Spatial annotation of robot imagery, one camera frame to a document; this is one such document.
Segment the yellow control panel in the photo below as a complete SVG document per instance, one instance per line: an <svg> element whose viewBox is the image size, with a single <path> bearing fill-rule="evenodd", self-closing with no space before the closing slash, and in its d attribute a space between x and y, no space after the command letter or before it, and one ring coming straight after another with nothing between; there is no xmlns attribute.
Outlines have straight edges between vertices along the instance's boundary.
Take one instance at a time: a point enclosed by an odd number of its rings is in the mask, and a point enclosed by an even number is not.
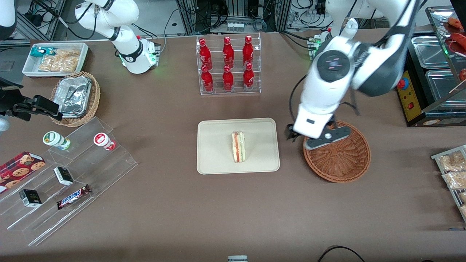
<svg viewBox="0 0 466 262"><path fill-rule="evenodd" d="M413 120L421 114L421 106L419 105L416 92L412 87L411 78L408 71L403 73L403 77L397 84L397 92L403 105L404 115L408 121Z"/></svg>

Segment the packaged bread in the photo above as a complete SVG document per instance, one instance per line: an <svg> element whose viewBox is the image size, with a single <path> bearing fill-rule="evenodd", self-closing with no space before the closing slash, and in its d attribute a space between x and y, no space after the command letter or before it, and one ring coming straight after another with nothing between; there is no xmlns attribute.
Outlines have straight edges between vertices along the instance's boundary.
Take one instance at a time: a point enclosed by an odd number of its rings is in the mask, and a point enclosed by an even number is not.
<svg viewBox="0 0 466 262"><path fill-rule="evenodd" d="M76 70L80 54L78 49L55 49L55 55L44 55L39 70L72 73Z"/></svg>
<svg viewBox="0 0 466 262"><path fill-rule="evenodd" d="M462 205L459 207L459 211L466 217L466 205Z"/></svg>
<svg viewBox="0 0 466 262"><path fill-rule="evenodd" d="M460 151L451 154L440 156L439 163L445 171L461 171L466 170L466 160Z"/></svg>
<svg viewBox="0 0 466 262"><path fill-rule="evenodd" d="M466 192L460 193L459 194L459 199L463 201L463 203L466 203Z"/></svg>
<svg viewBox="0 0 466 262"><path fill-rule="evenodd" d="M453 171L443 176L450 189L466 188L466 171Z"/></svg>

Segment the cookie box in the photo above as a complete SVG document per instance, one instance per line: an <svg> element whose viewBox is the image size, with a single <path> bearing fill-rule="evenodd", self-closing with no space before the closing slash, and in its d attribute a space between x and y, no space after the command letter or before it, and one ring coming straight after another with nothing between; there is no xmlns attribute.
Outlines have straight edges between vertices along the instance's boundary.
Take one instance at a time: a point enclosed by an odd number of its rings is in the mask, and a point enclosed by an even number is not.
<svg viewBox="0 0 466 262"><path fill-rule="evenodd" d="M44 159L29 152L22 152L12 160L0 165L0 194L43 166L45 166Z"/></svg>

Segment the small black box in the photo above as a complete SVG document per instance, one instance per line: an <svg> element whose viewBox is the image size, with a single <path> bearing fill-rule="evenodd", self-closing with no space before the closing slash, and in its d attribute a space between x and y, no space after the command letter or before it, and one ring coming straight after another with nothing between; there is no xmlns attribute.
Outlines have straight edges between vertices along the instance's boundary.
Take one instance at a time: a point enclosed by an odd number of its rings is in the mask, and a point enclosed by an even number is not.
<svg viewBox="0 0 466 262"><path fill-rule="evenodd" d="M68 172L68 169L57 166L54 168L55 176L58 178L58 183L65 185L65 186L70 186L73 184L73 178Z"/></svg>
<svg viewBox="0 0 466 262"><path fill-rule="evenodd" d="M20 197L25 207L39 207L42 201L37 191L32 189L23 189L20 191Z"/></svg>

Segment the beige tray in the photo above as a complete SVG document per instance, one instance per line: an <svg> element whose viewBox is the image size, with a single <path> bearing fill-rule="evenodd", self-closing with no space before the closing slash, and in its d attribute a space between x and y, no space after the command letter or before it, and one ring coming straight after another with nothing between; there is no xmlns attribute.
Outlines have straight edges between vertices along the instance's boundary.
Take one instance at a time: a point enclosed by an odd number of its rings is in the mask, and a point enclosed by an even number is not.
<svg viewBox="0 0 466 262"><path fill-rule="evenodd" d="M246 160L235 163L231 133L245 136ZM275 121L271 118L202 121L198 125L200 174L275 172L280 167Z"/></svg>

